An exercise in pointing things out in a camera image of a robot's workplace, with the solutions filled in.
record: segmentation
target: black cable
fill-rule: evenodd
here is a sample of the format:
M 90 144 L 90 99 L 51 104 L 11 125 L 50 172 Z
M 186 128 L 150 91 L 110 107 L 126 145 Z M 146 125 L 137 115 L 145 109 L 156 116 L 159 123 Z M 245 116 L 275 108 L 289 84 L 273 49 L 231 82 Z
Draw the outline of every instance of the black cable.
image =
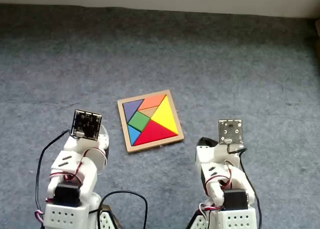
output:
M 259 226 L 258 226 L 258 229 L 261 229 L 261 228 L 262 228 L 262 211 L 261 211 L 261 206 L 260 206 L 260 200 L 259 200 L 259 197 L 258 197 L 258 195 L 257 195 L 256 189 L 254 188 L 254 186 L 252 185 L 251 181 L 249 180 L 249 177 L 248 177 L 248 175 L 247 175 L 247 173 L 246 173 L 246 170 L 245 170 L 245 168 L 244 168 L 244 165 L 242 164 L 241 156 L 242 156 L 242 154 L 247 150 L 246 148 L 243 148 L 243 149 L 240 149 L 240 150 L 242 150 L 242 151 L 241 151 L 240 154 L 239 154 L 239 157 L 240 157 L 240 166 L 241 166 L 241 169 L 242 169 L 243 173 L 245 174 L 245 177 L 246 177 L 246 179 L 248 180 L 248 182 L 249 182 L 250 186 L 252 187 L 252 190 L 253 190 L 253 192 L 254 192 L 254 194 L 255 194 L 256 204 L 257 204 L 257 206 L 258 206 L 258 212 L 259 212 Z
M 208 229 L 210 228 L 210 214 L 211 214 L 212 210 L 209 211 L 209 220 L 208 220 Z
M 143 195 L 141 195 L 141 194 L 139 194 L 139 193 L 137 193 L 137 192 L 131 191 L 131 190 L 116 190 L 116 191 L 112 191 L 112 192 L 108 193 L 107 195 L 105 195 L 105 196 L 102 198 L 98 209 L 95 209 L 95 210 L 92 210 L 92 211 L 89 212 L 89 214 L 97 212 L 97 214 L 96 214 L 96 221 L 97 221 L 98 229 L 101 229 L 101 225 L 100 225 L 100 212 L 101 212 L 101 210 L 102 210 L 102 205 L 103 205 L 105 199 L 106 199 L 107 197 L 113 195 L 113 194 L 119 194 L 119 193 L 133 194 L 133 195 L 136 195 L 136 196 L 138 196 L 138 197 L 140 197 L 140 198 L 142 198 L 142 199 L 144 200 L 145 210 L 144 210 L 143 229 L 146 229 L 147 216 L 148 216 L 148 202 L 147 202 L 147 199 L 146 199 Z
M 39 204 L 39 176 L 40 176 L 40 167 L 41 167 L 41 162 L 42 158 L 44 157 L 45 151 L 56 141 L 58 141 L 60 138 L 62 138 L 66 133 L 68 133 L 70 130 L 65 130 L 63 131 L 59 136 L 57 136 L 54 140 L 52 140 L 46 147 L 42 150 L 39 161 L 38 161 L 38 168 L 36 170 L 36 178 L 35 178 L 35 204 L 36 208 L 41 211 L 41 206 Z

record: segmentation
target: red triangle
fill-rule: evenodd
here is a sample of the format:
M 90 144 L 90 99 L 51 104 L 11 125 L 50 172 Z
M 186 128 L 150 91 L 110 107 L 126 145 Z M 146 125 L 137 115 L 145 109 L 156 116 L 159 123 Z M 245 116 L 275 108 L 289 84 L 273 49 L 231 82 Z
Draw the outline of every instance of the red triangle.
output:
M 139 137 L 135 140 L 134 146 L 154 142 L 157 140 L 171 138 L 178 134 L 168 130 L 153 120 L 149 120 Z

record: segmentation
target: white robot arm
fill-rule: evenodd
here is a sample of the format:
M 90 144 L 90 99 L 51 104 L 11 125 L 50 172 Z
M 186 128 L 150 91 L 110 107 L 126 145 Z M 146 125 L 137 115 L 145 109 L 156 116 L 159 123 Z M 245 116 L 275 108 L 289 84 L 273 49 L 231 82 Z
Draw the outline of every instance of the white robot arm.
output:
M 94 187 L 109 153 L 109 136 L 101 119 L 100 114 L 75 110 L 70 136 L 51 166 L 43 219 L 41 211 L 35 212 L 41 228 L 96 229 L 97 211 L 90 212 L 99 208 L 101 197 Z M 112 217 L 103 212 L 101 227 L 119 228 Z
M 201 138 L 196 166 L 209 199 L 199 205 L 187 229 L 257 229 L 255 192 L 239 169 L 243 146 L 242 121 L 219 120 L 219 142 Z

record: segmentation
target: tan triangle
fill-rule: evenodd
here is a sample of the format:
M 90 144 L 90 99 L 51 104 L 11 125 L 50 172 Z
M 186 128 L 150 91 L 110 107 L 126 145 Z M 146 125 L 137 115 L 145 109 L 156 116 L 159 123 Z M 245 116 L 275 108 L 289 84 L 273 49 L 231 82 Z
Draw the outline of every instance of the tan triangle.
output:
M 139 112 L 144 114 L 144 115 L 146 115 L 147 117 L 151 118 L 152 115 L 157 110 L 157 108 L 158 108 L 157 106 L 154 106 L 154 107 L 150 107 L 150 108 L 147 108 L 147 109 L 139 110 Z

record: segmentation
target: carpet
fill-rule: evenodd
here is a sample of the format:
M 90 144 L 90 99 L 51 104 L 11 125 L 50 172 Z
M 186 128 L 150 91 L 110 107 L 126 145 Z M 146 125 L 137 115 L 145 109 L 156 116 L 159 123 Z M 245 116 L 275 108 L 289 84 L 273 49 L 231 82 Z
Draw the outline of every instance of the carpet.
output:
M 243 120 L 243 163 L 264 229 L 320 228 L 320 73 L 306 19 L 125 8 L 0 5 L 0 228 L 34 229 L 42 148 L 74 109 L 103 114 L 109 161 L 95 192 L 133 190 L 147 228 L 183 229 L 206 199 L 199 138 L 218 119 Z M 117 100 L 170 89 L 182 143 L 126 152 Z M 39 198 L 66 137 L 45 154 Z M 122 226 L 143 225 L 144 203 L 107 200 Z

